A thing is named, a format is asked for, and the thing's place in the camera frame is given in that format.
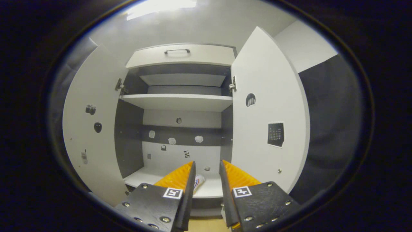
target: screw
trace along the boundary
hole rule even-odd
[[[161,217],[162,221],[169,223],[170,222],[170,218],[168,217]]]
[[[153,228],[155,228],[155,229],[158,229],[157,225],[154,225],[154,224],[149,224],[148,226],[151,226],[151,227],[153,227]]]
[[[251,220],[253,220],[253,217],[246,217],[246,218],[245,218],[245,221],[247,221],[247,222],[248,222],[248,221],[251,221]]]
[[[134,218],[134,220],[136,220],[136,221],[138,221],[138,222],[143,223],[143,220],[142,220],[142,219],[140,219],[140,218]]]

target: white shelf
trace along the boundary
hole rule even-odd
[[[131,175],[125,177],[124,183],[133,187],[138,187],[141,183],[154,184],[168,173],[161,170],[143,167]],[[218,173],[205,175],[206,181],[199,186],[193,198],[218,198],[223,197],[222,182]]]
[[[233,98],[199,94],[136,94],[120,99],[142,109],[222,112],[232,104]]]

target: white cabinet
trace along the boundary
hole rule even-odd
[[[148,88],[156,89],[119,99],[115,84],[119,78],[124,80],[127,68],[135,73],[127,78],[138,76]],[[236,89],[229,94],[233,77]],[[138,131],[144,167],[124,178],[114,152],[117,101],[145,111]],[[97,106],[98,117],[84,113],[86,104]],[[233,137],[227,138],[222,132],[227,126],[220,124],[231,122],[223,120],[222,113],[231,111],[231,105]],[[196,161],[198,173],[206,176],[194,197],[222,197],[218,163],[224,144],[232,147],[234,165],[261,182],[276,182],[289,193],[302,171],[309,146],[309,111],[302,83],[273,38],[259,27],[238,56],[227,46],[163,45],[134,52],[122,67],[99,47],[76,75],[64,110],[64,139],[73,166],[97,196],[113,204],[124,197],[124,183],[154,184],[191,160]],[[102,132],[94,132],[91,125],[95,121],[103,124]],[[282,126],[281,133],[272,127],[275,124]],[[155,131],[154,138],[149,137],[150,130]],[[196,135],[203,135],[201,144],[195,142]],[[87,140],[79,142],[80,136]],[[169,137],[174,137],[176,144],[169,144]],[[82,166],[80,152],[84,149],[90,162]]]

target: cabinet door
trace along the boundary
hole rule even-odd
[[[63,110],[64,142],[74,169],[94,194],[112,206],[127,191],[117,164],[114,134],[120,94],[115,86],[127,71],[105,47],[97,47],[76,73]],[[88,104],[96,107],[93,115],[86,113]],[[99,133],[95,123],[101,123]]]
[[[309,146],[309,110],[299,75],[259,27],[231,69],[236,81],[232,164],[289,193]]]

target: metal handle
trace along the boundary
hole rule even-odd
[[[165,54],[170,51],[186,51],[187,53],[190,53],[190,49],[172,49],[172,50],[166,50],[164,51]]]

